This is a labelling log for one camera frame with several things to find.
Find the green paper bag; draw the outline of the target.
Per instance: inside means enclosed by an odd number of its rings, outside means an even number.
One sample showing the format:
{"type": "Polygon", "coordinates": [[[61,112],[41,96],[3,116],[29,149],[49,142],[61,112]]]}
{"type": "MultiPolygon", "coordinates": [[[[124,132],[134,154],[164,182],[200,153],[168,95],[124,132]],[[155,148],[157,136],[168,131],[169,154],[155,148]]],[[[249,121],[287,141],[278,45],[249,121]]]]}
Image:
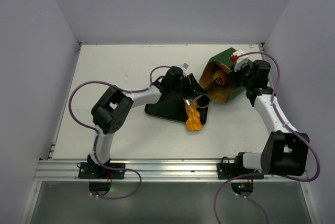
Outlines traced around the green paper bag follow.
{"type": "Polygon", "coordinates": [[[233,74],[230,73],[233,67],[233,62],[230,60],[231,55],[236,51],[235,48],[228,48],[223,52],[211,57],[199,79],[199,84],[202,88],[206,88],[214,79],[213,74],[217,69],[222,69],[227,73],[227,82],[224,86],[217,86],[211,90],[207,96],[215,103],[224,104],[245,91],[245,88],[236,87],[233,74]]]}

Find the metal serving tongs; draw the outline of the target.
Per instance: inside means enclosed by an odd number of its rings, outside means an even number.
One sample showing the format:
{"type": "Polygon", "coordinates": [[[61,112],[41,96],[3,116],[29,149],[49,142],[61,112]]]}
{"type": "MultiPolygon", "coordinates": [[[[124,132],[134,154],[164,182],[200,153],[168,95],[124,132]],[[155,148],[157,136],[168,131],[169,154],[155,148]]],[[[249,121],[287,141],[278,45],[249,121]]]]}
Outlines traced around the metal serving tongs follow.
{"type": "MultiPolygon", "coordinates": [[[[214,80],[213,80],[206,88],[204,88],[204,90],[208,94],[211,90],[213,90],[217,86],[220,86],[220,85],[217,85],[214,82],[214,80]]],[[[184,99],[185,105],[190,106],[193,102],[196,102],[201,97],[203,97],[203,96],[200,96],[200,97],[197,97],[197,98],[187,98],[187,99],[184,99]]]]}

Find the orange braided fake bread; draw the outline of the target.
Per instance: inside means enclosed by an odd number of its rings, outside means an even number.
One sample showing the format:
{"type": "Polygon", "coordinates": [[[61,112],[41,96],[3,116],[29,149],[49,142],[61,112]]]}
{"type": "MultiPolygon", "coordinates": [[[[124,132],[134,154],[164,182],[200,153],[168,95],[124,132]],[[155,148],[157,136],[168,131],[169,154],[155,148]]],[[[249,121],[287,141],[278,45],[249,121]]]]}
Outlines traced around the orange braided fake bread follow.
{"type": "Polygon", "coordinates": [[[186,127],[189,131],[200,131],[203,125],[200,121],[200,113],[197,110],[197,102],[185,106],[188,119],[186,120],[186,127]]]}

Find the orange oval fake bread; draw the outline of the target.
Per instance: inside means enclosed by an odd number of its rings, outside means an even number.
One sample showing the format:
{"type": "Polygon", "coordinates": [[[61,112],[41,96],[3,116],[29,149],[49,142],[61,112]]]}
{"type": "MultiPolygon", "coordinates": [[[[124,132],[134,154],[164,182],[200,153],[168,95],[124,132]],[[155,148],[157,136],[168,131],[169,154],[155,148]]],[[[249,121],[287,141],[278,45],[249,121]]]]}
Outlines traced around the orange oval fake bread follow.
{"type": "Polygon", "coordinates": [[[217,85],[224,86],[227,82],[227,73],[222,69],[217,69],[213,74],[213,79],[217,85]]]}

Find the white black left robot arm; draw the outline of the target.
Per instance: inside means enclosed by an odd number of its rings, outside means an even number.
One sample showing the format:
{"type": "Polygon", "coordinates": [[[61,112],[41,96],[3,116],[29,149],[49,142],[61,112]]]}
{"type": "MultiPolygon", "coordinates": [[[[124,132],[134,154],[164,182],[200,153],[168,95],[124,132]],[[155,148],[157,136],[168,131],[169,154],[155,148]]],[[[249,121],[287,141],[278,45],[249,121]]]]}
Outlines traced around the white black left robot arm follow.
{"type": "Polygon", "coordinates": [[[186,122],[187,106],[194,106],[206,95],[193,74],[185,74],[176,66],[151,80],[149,87],[143,90],[131,92],[109,87],[91,110],[98,136],[87,157],[90,172],[97,178],[108,174],[114,134],[123,126],[131,109],[144,106],[145,113],[150,116],[186,122]]]}

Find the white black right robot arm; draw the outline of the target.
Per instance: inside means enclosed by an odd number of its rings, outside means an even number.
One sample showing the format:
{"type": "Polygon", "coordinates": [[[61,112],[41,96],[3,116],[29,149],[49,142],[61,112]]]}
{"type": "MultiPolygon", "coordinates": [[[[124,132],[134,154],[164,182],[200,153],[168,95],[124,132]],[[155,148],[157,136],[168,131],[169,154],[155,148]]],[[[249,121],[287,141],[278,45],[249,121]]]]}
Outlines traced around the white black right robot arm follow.
{"type": "Polygon", "coordinates": [[[268,86],[270,69],[263,60],[251,65],[241,61],[231,68],[236,83],[245,87],[246,97],[269,133],[262,153],[240,152],[235,157],[233,172],[239,178],[247,177],[252,170],[281,176],[301,176],[305,170],[308,147],[287,129],[289,122],[281,122],[273,108],[277,98],[268,86]]]}

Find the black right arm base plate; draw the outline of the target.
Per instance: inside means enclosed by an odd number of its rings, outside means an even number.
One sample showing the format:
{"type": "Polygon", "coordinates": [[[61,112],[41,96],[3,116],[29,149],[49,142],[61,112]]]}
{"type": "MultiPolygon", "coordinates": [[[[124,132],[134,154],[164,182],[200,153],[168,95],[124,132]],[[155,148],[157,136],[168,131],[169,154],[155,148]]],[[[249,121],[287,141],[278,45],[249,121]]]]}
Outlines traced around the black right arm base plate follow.
{"type": "Polygon", "coordinates": [[[242,159],[239,156],[237,157],[237,160],[229,159],[224,156],[221,158],[221,161],[217,163],[216,168],[219,180],[228,180],[244,174],[259,173],[257,170],[244,168],[242,166],[242,159]]]}

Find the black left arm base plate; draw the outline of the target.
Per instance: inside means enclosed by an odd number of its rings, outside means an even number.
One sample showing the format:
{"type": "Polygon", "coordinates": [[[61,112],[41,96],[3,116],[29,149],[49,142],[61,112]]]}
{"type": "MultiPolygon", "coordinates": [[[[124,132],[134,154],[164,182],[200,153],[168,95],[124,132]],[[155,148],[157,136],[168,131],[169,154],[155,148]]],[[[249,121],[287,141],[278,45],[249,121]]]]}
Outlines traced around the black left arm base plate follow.
{"type": "Polygon", "coordinates": [[[79,179],[88,180],[123,180],[126,168],[124,163],[107,163],[107,166],[113,168],[113,170],[103,168],[97,164],[89,164],[87,162],[81,162],[77,164],[79,168],[79,179]]]}

